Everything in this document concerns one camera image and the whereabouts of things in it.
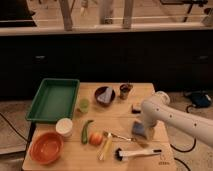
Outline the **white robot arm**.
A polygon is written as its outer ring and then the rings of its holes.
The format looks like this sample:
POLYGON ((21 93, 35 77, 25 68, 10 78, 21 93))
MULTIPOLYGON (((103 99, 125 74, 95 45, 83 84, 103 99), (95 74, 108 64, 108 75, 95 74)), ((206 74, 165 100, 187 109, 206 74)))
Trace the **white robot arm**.
POLYGON ((195 116, 169 107, 170 97, 163 91, 155 92, 141 103, 141 121, 146 130, 160 120, 213 148, 213 120, 195 116))

